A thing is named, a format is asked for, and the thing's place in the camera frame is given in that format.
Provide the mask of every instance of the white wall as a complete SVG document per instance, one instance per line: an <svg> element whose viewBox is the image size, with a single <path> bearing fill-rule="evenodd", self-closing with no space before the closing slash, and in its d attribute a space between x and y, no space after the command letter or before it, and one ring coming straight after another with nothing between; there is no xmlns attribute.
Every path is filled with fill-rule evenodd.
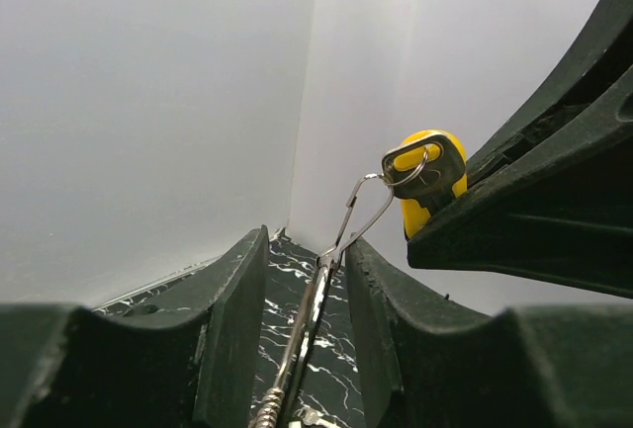
<svg viewBox="0 0 633 428"><path fill-rule="evenodd" d="M314 0L0 0L0 300L96 304L285 223Z"/></svg>
<svg viewBox="0 0 633 428"><path fill-rule="evenodd" d="M445 128L476 151L557 64L597 1L316 0L291 235L315 250L331 243L356 179L415 131ZM352 229L381 191L376 183L363 194ZM406 267L400 206L367 238ZM509 303L615 300L495 274L409 272L488 313Z"/></svg>

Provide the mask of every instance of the metal ring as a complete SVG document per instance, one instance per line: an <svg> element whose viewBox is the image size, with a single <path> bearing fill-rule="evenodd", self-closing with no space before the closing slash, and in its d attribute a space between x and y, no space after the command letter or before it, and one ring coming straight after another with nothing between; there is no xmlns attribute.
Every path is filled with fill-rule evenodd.
<svg viewBox="0 0 633 428"><path fill-rule="evenodd" d="M397 186L401 186L402 184L409 183L410 181L414 180L416 177L418 177L420 175L420 173L424 169L424 166L426 166L427 162L428 162L428 150L426 149L426 146L425 146L424 147L424 154L422 155L421 161L419 162L417 167L413 171L411 171L406 177L402 178L397 183L390 183L390 182L387 181L387 178L385 177L385 175L383 175L383 181L390 188L395 188Z"/></svg>

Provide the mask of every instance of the coiled spring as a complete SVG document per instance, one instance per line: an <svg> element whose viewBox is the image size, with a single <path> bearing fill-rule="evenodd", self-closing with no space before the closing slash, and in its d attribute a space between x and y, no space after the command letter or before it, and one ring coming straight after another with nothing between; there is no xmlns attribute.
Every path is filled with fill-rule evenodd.
<svg viewBox="0 0 633 428"><path fill-rule="evenodd" d="M283 399L283 390L275 386L269 388L261 400L261 408L255 419L248 425L249 428L275 428Z"/></svg>

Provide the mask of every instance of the small metal object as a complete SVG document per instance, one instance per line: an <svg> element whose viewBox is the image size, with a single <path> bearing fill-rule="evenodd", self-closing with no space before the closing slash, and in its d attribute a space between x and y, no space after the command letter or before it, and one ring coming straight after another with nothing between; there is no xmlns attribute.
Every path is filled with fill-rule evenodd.
<svg viewBox="0 0 633 428"><path fill-rule="evenodd" d="M308 283L304 291L299 312L295 319L295 325L293 326L279 366L277 378L273 386L266 392L266 396L262 400L262 406L257 412L255 419L250 422L249 428L275 428L282 414L282 410L288 412L288 410L292 409L293 402L299 391L304 369L308 362L308 357L315 338L317 337L318 324L323 313L325 300L327 299L331 278L340 268L345 250L385 213L394 200L394 188L399 185L404 185L419 176L427 161L428 153L425 150L417 167L407 176L395 183L393 180L386 178L385 175L375 173L368 174L358 180L347 200L347 212L345 213L343 223L338 230L334 243L325 251L318 254L316 258L316 270L313 273L312 280ZM347 228L347 224L356 205L358 192L364 183L372 179L380 179L387 186L389 196L378 211L365 222L357 232L353 233L341 244L343 234L345 233L345 229ZM336 425L331 423L324 425L322 423L328 422L322 420L320 424L312 424L330 428L336 427Z"/></svg>
<svg viewBox="0 0 633 428"><path fill-rule="evenodd" d="M306 426L322 426L324 428L340 428L335 423L327 421L323 418L323 413L309 406L304 406L300 411L301 418Z"/></svg>

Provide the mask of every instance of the gray wall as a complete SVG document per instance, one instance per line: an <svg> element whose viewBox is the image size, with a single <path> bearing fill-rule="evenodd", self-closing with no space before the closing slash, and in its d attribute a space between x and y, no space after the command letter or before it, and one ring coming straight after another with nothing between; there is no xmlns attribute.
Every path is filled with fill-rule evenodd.
<svg viewBox="0 0 633 428"><path fill-rule="evenodd" d="M597 0L316 0L295 165L290 231L331 243L355 181L425 128L445 128L472 154L557 64ZM360 196L358 228L385 196ZM367 235L407 267L400 206ZM411 271L474 309L615 300L494 274Z"/></svg>
<svg viewBox="0 0 633 428"><path fill-rule="evenodd" d="M314 0L0 0L0 300L96 304L286 222Z"/></svg>

